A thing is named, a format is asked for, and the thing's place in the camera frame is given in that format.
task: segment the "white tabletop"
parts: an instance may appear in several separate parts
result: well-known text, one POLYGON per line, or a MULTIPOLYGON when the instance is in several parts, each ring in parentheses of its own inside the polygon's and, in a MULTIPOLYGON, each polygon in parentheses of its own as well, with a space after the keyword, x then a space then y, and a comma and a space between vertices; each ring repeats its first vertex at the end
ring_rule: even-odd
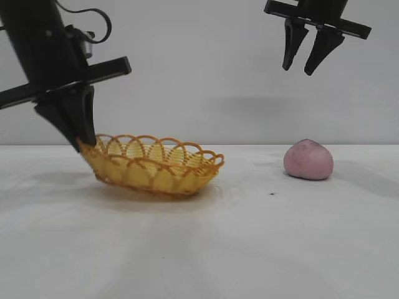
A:
POLYGON ((163 202, 71 147, 0 147, 0 298, 399 298, 399 146, 328 146, 323 182, 286 176, 287 146, 207 148, 217 179, 163 202))

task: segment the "pink object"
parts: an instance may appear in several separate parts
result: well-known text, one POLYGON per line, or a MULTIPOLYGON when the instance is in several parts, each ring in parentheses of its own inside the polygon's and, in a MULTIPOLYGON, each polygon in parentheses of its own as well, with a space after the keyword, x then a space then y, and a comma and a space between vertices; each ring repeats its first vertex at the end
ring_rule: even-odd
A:
POLYGON ((305 139, 288 150, 284 157, 284 167, 290 176, 320 181, 332 174, 334 161, 327 148, 305 139))

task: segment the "yellow basket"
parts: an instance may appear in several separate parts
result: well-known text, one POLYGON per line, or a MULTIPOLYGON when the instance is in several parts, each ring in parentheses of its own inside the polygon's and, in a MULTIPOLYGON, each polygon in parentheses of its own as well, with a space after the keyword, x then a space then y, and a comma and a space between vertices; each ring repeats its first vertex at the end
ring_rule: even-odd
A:
POLYGON ((98 180, 136 191, 192 195, 224 164, 222 154, 173 138, 101 134, 96 146, 79 145, 98 180))

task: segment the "cable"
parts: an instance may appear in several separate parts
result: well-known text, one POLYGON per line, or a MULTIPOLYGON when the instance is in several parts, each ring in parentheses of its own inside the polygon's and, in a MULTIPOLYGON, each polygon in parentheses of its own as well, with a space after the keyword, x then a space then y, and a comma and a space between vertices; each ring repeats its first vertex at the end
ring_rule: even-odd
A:
POLYGON ((80 11, 71 11, 70 9, 65 8, 63 5, 60 4, 60 2, 58 0, 54 0, 55 3, 63 10, 66 12, 69 12, 71 14, 80 14, 82 12, 96 12, 97 14, 100 14, 104 19, 105 22, 107 23, 107 32, 105 33, 105 36, 101 39, 101 40, 93 40, 90 37, 88 37, 85 34, 82 34, 82 37, 84 38, 85 41, 90 42, 91 44, 101 44, 102 42, 105 42, 111 35, 112 32, 112 23, 111 23, 111 19, 108 17, 108 15, 101 11, 98 8, 88 8, 88 9, 82 9, 80 11))

